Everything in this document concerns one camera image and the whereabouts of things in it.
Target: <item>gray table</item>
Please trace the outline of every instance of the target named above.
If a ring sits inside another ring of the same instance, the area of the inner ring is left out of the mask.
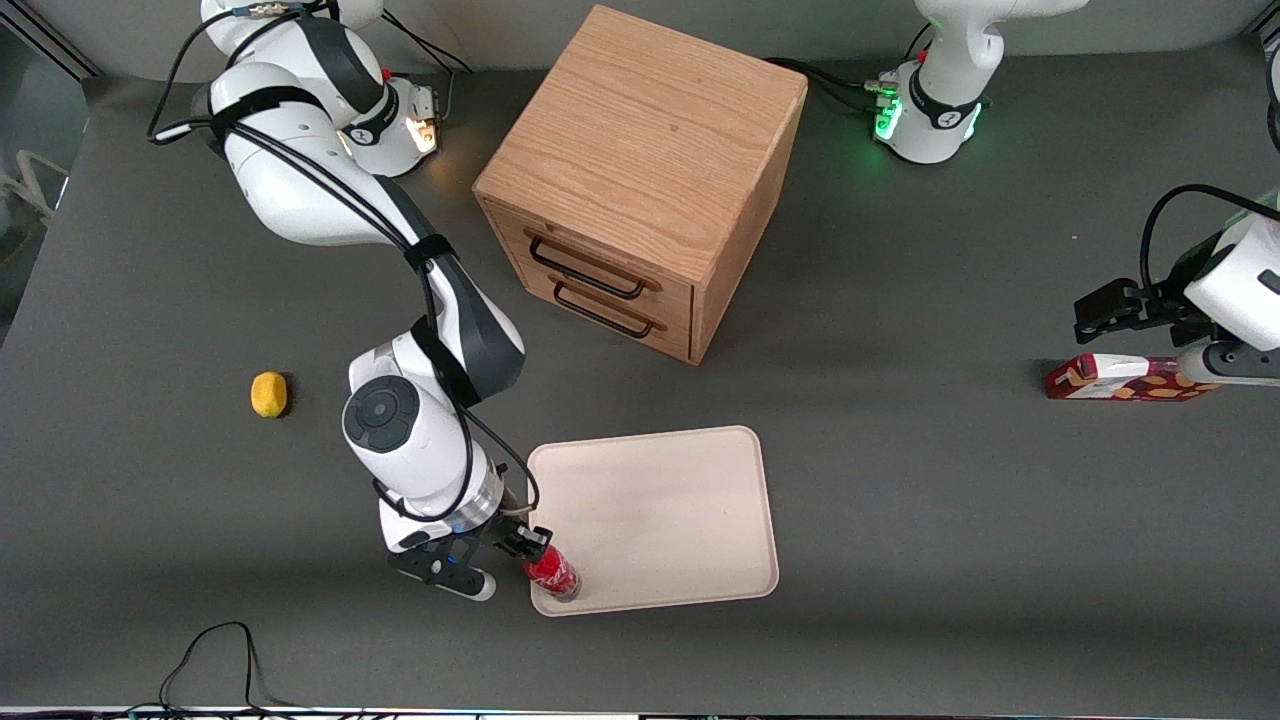
[[[479,411],[525,452],[750,425],[778,589],[548,620],[509,562],[484,605],[387,570],[338,415],[348,360],[417,316],[413,277],[390,249],[271,236],[196,142],[142,141],[156,85],[102,82],[0,354],[0,705],[150,698],[197,630],[241,619],[312,705],[1280,714],[1280,396],[1039,389],[1161,192],[1272,183],[1254,44],[1010,59],[934,168],[812,99],[700,369],[534,300],[503,259],[468,188],[539,77],[463,78],[443,154],[404,179],[529,346]],[[1157,263],[1230,213],[1179,201]],[[297,378],[283,421],[248,407],[268,368]],[[175,698],[236,703],[238,642],[212,638]]]

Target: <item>red can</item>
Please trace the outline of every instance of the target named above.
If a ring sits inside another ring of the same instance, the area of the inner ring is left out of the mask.
[[[525,560],[524,565],[525,575],[561,602],[573,600],[582,589],[582,578],[579,577],[577,569],[564,560],[556,546],[548,546],[547,553],[538,562]]]

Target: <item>black cable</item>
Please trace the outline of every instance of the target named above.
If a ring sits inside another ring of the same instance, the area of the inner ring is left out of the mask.
[[[778,65],[781,68],[795,70],[797,73],[806,74],[809,77],[822,78],[840,87],[847,87],[850,90],[863,90],[861,82],[842,78],[840,76],[828,73],[827,70],[817,65],[810,65],[809,63],[804,63],[801,60],[795,60],[792,58],[764,58],[764,61]]]
[[[1270,220],[1280,222],[1280,210],[1276,210],[1275,208],[1267,208],[1261,202],[1256,202],[1253,200],[1249,200],[1248,197],[1244,197],[1243,195],[1236,195],[1231,191],[1222,190],[1220,187],[1213,187],[1211,184],[1192,183],[1192,184],[1181,184],[1175,187],[1174,190],[1170,190],[1151,208],[1151,214],[1147,215],[1147,224],[1142,228],[1142,243],[1138,246],[1138,272],[1142,275],[1142,290],[1146,292],[1151,292],[1152,287],[1155,286],[1155,283],[1151,282],[1151,236],[1152,232],[1156,229],[1156,220],[1160,218],[1160,213],[1165,209],[1166,205],[1169,205],[1169,202],[1172,199],[1187,192],[1199,192],[1201,195],[1217,197],[1219,200],[1225,200],[1226,202],[1230,202],[1236,208],[1242,208],[1251,213],[1257,213],[1258,215],[1262,215],[1263,218],[1267,218]]]
[[[403,24],[399,23],[399,20],[393,20],[393,19],[388,18],[387,13],[383,13],[383,19],[387,20],[396,29],[398,29],[398,31],[408,35],[410,40],[412,40],[413,44],[417,45],[420,49],[422,49],[424,53],[426,53],[428,55],[430,55],[431,59],[435,60],[435,64],[439,65],[442,70],[449,73],[451,76],[453,74],[453,72],[454,72],[453,68],[451,68],[444,60],[442,60],[440,56],[436,55],[434,50],[431,50],[431,46],[428,45],[428,42],[425,40],[422,40],[422,38],[415,36],[413,33],[411,33],[407,27],[404,27]]]
[[[435,45],[434,42],[424,40],[417,33],[415,33],[413,31],[411,31],[407,27],[404,27],[404,23],[399,22],[399,18],[397,18],[396,14],[392,13],[390,10],[383,10],[383,17],[387,18],[387,22],[389,22],[393,26],[396,26],[401,32],[403,32],[404,35],[412,37],[415,42],[426,45],[428,47],[435,50],[436,53],[444,55],[445,58],[449,58],[451,60],[453,60],[454,63],[457,63],[460,68],[462,68],[463,70],[466,70],[468,73],[475,72],[475,70],[471,69],[471,65],[466,64],[462,60],[462,58],[458,58],[453,53],[449,53],[448,50],[445,50],[444,47],[440,47],[439,45]]]
[[[508,457],[516,461],[516,465],[520,466],[520,471],[529,478],[529,487],[534,491],[532,497],[529,500],[529,507],[525,511],[538,510],[538,503],[543,500],[543,491],[538,487],[538,479],[534,478],[534,473],[529,469],[529,464],[525,462],[525,459],[521,457],[520,454],[516,452],[509,445],[507,445],[507,441],[502,439],[502,436],[493,432],[480,418],[476,418],[475,413],[466,407],[462,409],[462,413],[466,414],[467,419],[475,423],[475,425],[480,428],[484,434],[493,438],[493,441],[502,447],[502,451],[506,452]]]
[[[170,140],[156,140],[156,123],[160,122],[160,115],[164,114],[164,105],[165,102],[169,101],[169,94],[173,92],[174,78],[178,77],[178,68],[182,67],[182,60],[183,58],[187,56],[187,50],[191,49],[191,44],[195,42],[196,38],[200,37],[202,32],[209,29],[210,26],[212,26],[219,20],[224,20],[234,14],[236,14],[234,10],[224,10],[221,13],[218,13],[216,15],[210,17],[209,19],[196,26],[196,29],[191,31],[191,35],[187,36],[187,40],[182,41],[182,47],[178,50],[178,55],[174,56],[173,65],[169,67],[169,77],[165,79],[164,91],[160,92],[160,100],[156,102],[156,111],[151,115],[151,122],[147,123],[147,141],[151,142],[152,145],[168,145],[169,142],[178,140],[177,137]]]
[[[814,87],[846,108],[851,108],[859,113],[876,113],[876,108],[859,105],[840,94],[841,88],[860,90],[865,92],[863,83],[860,82],[845,79],[840,76],[831,74],[827,70],[810,65],[809,63],[803,63],[791,58],[764,58],[764,61],[804,74],[814,82]]]
[[[458,73],[454,72],[453,68],[451,68],[444,60],[440,59],[439,55],[435,54],[435,51],[431,50],[433,47],[435,47],[436,50],[440,50],[439,46],[433,45],[433,44],[425,41],[425,40],[422,40],[421,37],[419,37],[413,32],[411,32],[407,27],[404,27],[403,23],[399,22],[399,19],[396,18],[396,15],[392,15],[390,12],[384,12],[383,13],[383,19],[385,19],[388,23],[390,23],[390,26],[394,27],[396,29],[398,29],[398,31],[403,32],[404,35],[410,36],[410,38],[415,44],[417,44],[417,46],[421,47],[424,53],[426,53],[428,55],[430,55],[431,59],[435,60],[435,64],[439,65],[440,69],[444,70],[449,76],[449,85],[448,85],[448,88],[444,91],[444,109],[436,113],[436,117],[440,119],[440,122],[444,122],[444,120],[449,119],[449,113],[453,110],[453,83],[457,81]],[[468,73],[471,72],[470,67],[467,68],[467,72]]]
[[[262,26],[262,27],[255,29],[253,32],[248,33],[248,37],[246,37],[244,40],[242,40],[241,44],[236,46],[236,50],[233,50],[232,54],[227,58],[227,65],[225,65],[224,69],[230,69],[232,65],[234,65],[236,61],[239,60],[241,54],[243,54],[244,50],[248,50],[248,46],[253,45],[253,42],[257,41],[257,38],[260,38],[264,35],[271,32],[273,29],[280,27],[282,24],[284,24],[287,22],[296,20],[296,19],[298,19],[301,17],[302,17],[302,13],[300,13],[297,10],[289,10],[288,13],[284,13],[283,15],[273,19],[271,22],[266,23],[265,26]]]
[[[328,168],[306,156],[302,152],[289,147],[288,145],[280,142],[279,140],[253,128],[252,126],[246,126],[244,123],[236,123],[229,129],[228,133],[239,136],[253,145],[268,150],[280,161],[285,163],[298,173],[301,173],[307,179],[312,181],[315,184],[320,186],[325,192],[334,197],[338,202],[344,205],[348,210],[356,214],[360,219],[365,220],[374,227],[383,237],[390,241],[402,252],[408,249],[408,242],[396,232],[396,227],[392,224],[387,215],[383,215],[376,208],[374,208],[369,201],[361,197],[355,190],[351,188],[342,178],[334,176]],[[315,174],[305,170],[301,164],[308,165],[315,173],[319,173],[325,179],[328,179],[333,186],[320,182]],[[347,193],[347,197],[338,192]]]
[[[911,38],[911,44],[906,46],[906,53],[902,53],[904,60],[909,60],[911,58],[911,51],[915,50],[915,44],[919,42],[922,37],[924,37],[924,33],[928,32],[931,27],[933,27],[933,23],[924,23],[924,27],[920,28],[920,32],[915,33],[915,37]]]
[[[219,623],[216,625],[210,625],[209,628],[205,628],[204,630],[201,630],[200,634],[197,634],[196,638],[193,641],[191,641],[191,643],[187,646],[187,651],[183,652],[183,655],[182,655],[182,660],[179,660],[178,665],[174,666],[174,669],[170,670],[168,675],[165,675],[164,680],[161,680],[160,689],[156,693],[156,700],[157,700],[156,705],[159,705],[160,707],[163,707],[169,714],[170,717],[174,717],[174,716],[188,716],[188,715],[191,715],[189,711],[186,711],[182,707],[175,706],[172,702],[169,702],[169,694],[173,691],[173,682],[178,678],[178,675],[182,673],[182,670],[191,661],[191,656],[196,651],[196,646],[200,644],[200,641],[202,641],[205,638],[205,635],[207,635],[209,633],[220,630],[223,628],[233,628],[233,626],[234,628],[239,628],[241,632],[244,633],[244,705],[247,707],[252,708],[252,710],[256,710],[257,712],[260,712],[262,715],[269,715],[269,716],[273,716],[273,717],[282,717],[282,719],[287,719],[287,720],[293,720],[293,717],[291,715],[285,715],[283,712],[269,710],[269,708],[262,707],[262,706],[257,705],[256,702],[253,702],[253,698],[252,698],[252,694],[253,694],[253,678],[256,676],[259,679],[259,682],[262,683],[262,684],[265,684],[265,682],[264,682],[264,678],[262,678],[261,662],[260,662],[259,656],[257,656],[257,646],[253,643],[253,632],[248,629],[248,625],[246,625],[244,623],[241,623],[239,620],[230,620],[230,621],[227,621],[227,623]],[[268,700],[273,701],[273,702],[279,702],[278,700],[271,698],[269,694],[265,696],[265,697]]]

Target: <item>cardboard box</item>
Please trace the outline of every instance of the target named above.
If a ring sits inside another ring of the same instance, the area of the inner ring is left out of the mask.
[[[1044,378],[1053,400],[1137,400],[1180,402],[1220,384],[1203,384],[1178,372],[1176,357],[1085,352]]]

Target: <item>beige tray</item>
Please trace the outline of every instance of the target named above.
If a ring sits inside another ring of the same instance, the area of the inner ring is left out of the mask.
[[[532,524],[577,568],[549,618],[763,597],[778,584],[760,441],[741,425],[544,445]]]

